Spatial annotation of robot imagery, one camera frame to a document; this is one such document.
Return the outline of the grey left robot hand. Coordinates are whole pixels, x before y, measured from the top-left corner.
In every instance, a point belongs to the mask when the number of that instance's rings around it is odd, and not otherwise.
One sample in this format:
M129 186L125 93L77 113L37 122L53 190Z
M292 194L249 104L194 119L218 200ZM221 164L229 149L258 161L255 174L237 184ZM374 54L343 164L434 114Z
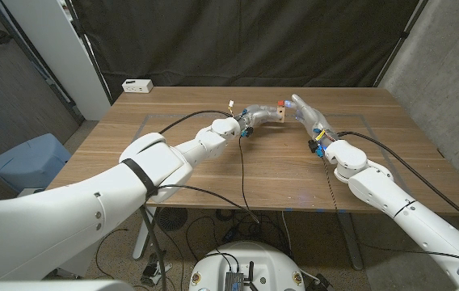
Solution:
M282 116L277 111L277 107L258 104L248 106L235 116L242 132L249 127L255 127L266 122L277 122L281 119Z

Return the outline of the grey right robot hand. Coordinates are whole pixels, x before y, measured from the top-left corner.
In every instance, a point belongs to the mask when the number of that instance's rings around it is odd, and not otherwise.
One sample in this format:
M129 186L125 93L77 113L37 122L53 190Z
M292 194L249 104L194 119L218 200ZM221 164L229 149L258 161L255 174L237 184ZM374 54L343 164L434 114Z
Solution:
M312 108L299 95L292 94L291 99L285 105L296 111L296 119L304 125L312 141L325 150L332 142L339 140L337 133L319 110Z

